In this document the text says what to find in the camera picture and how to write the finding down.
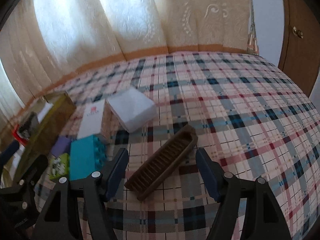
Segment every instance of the curtain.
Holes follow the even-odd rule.
[[[245,53],[249,17],[250,0],[21,0],[0,31],[0,123],[92,67],[179,50]]]

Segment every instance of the metal rivet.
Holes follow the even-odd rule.
[[[260,184],[265,184],[265,182],[266,182],[266,180],[264,179],[264,178],[258,178],[258,182],[260,183]]]
[[[27,207],[28,207],[27,202],[23,202],[23,203],[22,203],[22,208],[23,208],[23,209],[26,209]]]
[[[97,178],[97,177],[99,177],[100,176],[100,172],[99,171],[94,171],[92,174],[91,174],[91,176],[93,177],[93,178]]]
[[[59,179],[59,182],[60,183],[65,183],[67,181],[67,178],[66,177],[62,177]]]
[[[231,179],[231,178],[233,177],[233,174],[232,174],[231,172],[227,171],[227,172],[225,172],[225,173],[223,174],[223,176],[225,176],[225,177],[228,178],[228,179]]]

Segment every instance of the checkered fabric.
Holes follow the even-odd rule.
[[[269,181],[293,239],[302,239],[319,212],[320,116],[306,95],[262,57],[229,53],[175,53],[106,66],[75,78],[66,90],[77,110],[62,135],[75,138],[85,104],[138,88],[158,106],[158,115],[134,133],[114,116],[110,157],[130,154],[125,178],[106,204],[118,239],[205,239],[219,205],[210,198],[195,162],[195,150],[144,202],[124,182],[185,124],[196,129],[197,147],[239,178]],[[43,176],[36,202],[43,207],[54,183]],[[245,200],[233,239],[239,239]],[[91,239],[83,200],[81,226]]]

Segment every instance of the wooden door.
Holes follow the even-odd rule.
[[[303,0],[288,0],[289,41],[283,72],[310,96],[320,66],[320,24]],[[303,38],[294,35],[293,27]]]

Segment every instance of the brass door handle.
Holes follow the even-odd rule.
[[[294,35],[298,36],[300,39],[303,39],[303,32],[302,32],[302,31],[297,30],[296,27],[293,27],[293,28],[292,28],[292,31],[293,31],[293,34],[294,34]]]

